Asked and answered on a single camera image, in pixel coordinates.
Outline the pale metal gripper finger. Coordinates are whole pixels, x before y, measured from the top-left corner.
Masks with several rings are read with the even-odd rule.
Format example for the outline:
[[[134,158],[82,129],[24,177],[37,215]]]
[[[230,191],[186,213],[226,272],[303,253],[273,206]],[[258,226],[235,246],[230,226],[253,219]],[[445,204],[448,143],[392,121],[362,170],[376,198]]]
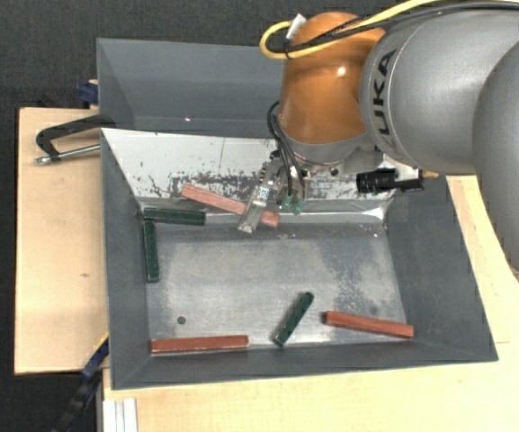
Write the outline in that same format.
[[[261,187],[257,186],[246,205],[244,214],[241,216],[237,229],[251,234],[256,229],[261,215],[264,212],[264,199],[262,198]]]
[[[270,189],[256,187],[246,208],[246,233],[252,233],[257,227],[267,207]]]

